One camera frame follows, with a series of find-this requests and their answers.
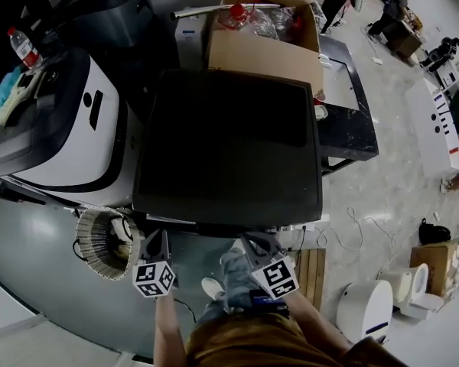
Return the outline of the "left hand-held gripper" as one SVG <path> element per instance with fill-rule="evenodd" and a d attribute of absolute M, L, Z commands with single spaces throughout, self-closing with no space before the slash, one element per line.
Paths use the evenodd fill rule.
<path fill-rule="evenodd" d="M 132 283 L 145 298 L 167 296 L 176 283 L 168 232 L 157 229 L 142 243 L 138 263 L 132 270 Z"/>

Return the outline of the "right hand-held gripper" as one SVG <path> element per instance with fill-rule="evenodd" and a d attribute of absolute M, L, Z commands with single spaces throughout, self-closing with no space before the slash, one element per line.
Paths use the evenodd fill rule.
<path fill-rule="evenodd" d="M 253 278 L 273 300 L 299 289 L 292 259 L 274 234 L 245 232 L 240 240 Z"/>

